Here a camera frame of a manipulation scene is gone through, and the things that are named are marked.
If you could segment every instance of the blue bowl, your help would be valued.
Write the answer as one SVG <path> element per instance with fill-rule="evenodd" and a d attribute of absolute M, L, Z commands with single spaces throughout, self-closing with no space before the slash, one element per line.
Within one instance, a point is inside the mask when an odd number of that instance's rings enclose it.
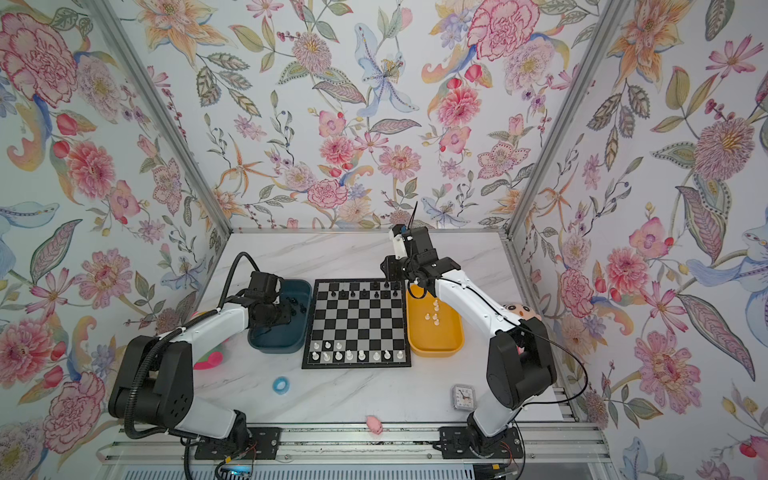
<path fill-rule="evenodd" d="M 291 316 L 290 323 L 278 325 L 272 329 L 252 329 L 248 334 L 248 343 L 264 353 L 294 353 L 299 351 L 306 340 L 306 328 L 310 316 L 312 302 L 312 287 L 304 280 L 284 280 L 280 292 L 280 302 L 288 303 L 288 298 L 298 300 L 296 315 Z M 301 313 L 300 305 L 306 307 Z"/>

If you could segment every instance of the marble surface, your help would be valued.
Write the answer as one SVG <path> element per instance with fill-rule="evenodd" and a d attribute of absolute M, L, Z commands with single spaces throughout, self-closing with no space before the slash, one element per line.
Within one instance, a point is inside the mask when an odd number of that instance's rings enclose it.
<path fill-rule="evenodd" d="M 442 257 L 451 257 L 472 280 L 500 303 L 520 300 L 498 233 L 432 233 Z M 386 233 L 236 233 L 232 235 L 200 310 L 216 306 L 230 265 L 247 251 L 262 271 L 314 285 L 318 278 L 381 277 L 379 264 L 392 253 Z M 240 261 L 232 293 L 244 288 L 250 265 Z M 195 371 L 195 395 L 245 412 L 249 422 L 361 422 L 376 415 L 383 422 L 455 422 L 467 412 L 452 408 L 450 389 L 456 383 L 475 387 L 476 398 L 488 391 L 485 367 L 488 338 L 464 325 L 465 345 L 448 358 L 412 355 L 402 369 L 302 370 L 303 349 L 287 355 L 253 349 L 245 333 L 225 343 L 224 362 Z M 290 390 L 272 391 L 278 376 Z M 555 400 L 550 388 L 539 397 Z M 560 421 L 557 405 L 530 406 L 518 421 Z"/>

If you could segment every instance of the yellow tray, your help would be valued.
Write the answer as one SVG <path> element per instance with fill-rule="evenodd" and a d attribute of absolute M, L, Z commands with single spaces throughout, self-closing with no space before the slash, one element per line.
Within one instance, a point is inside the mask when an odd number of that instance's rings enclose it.
<path fill-rule="evenodd" d="M 411 285 L 415 296 L 421 296 L 424 290 Z M 418 356 L 451 356 L 464 346 L 462 318 L 450 306 L 438 300 L 440 310 L 435 311 L 435 297 L 431 293 L 421 300 L 412 298 L 406 292 L 406 311 L 408 313 L 408 341 L 411 351 Z M 440 320 L 435 325 L 432 315 L 437 313 Z"/>

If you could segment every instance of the black cable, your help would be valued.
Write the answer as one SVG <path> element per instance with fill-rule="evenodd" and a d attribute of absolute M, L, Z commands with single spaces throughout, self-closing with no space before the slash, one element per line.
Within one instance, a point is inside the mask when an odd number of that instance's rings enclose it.
<path fill-rule="evenodd" d="M 224 306 L 224 300 L 227 298 L 227 295 L 230 292 L 230 284 L 232 283 L 232 277 L 235 274 L 235 270 L 237 269 L 237 264 L 240 262 L 240 259 L 246 257 L 248 261 L 250 262 L 253 269 L 257 272 L 260 272 L 259 267 L 256 265 L 256 262 L 253 261 L 253 258 L 251 255 L 249 255 L 247 252 L 240 252 L 235 257 L 235 261 L 232 262 L 232 266 L 230 267 L 230 272 L 227 274 L 227 281 L 224 282 L 224 288 L 221 290 L 221 298 L 219 298 L 219 308 Z"/>

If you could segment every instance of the pink toy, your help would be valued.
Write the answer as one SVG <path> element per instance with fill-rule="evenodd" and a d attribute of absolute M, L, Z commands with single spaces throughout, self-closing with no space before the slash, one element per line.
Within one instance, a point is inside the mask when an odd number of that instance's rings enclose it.
<path fill-rule="evenodd" d="M 382 427 L 382 423 L 375 416 L 371 415 L 367 417 L 366 425 L 368 425 L 368 430 L 370 430 L 371 433 L 373 434 L 381 435 L 381 433 L 384 431 L 384 427 Z"/>

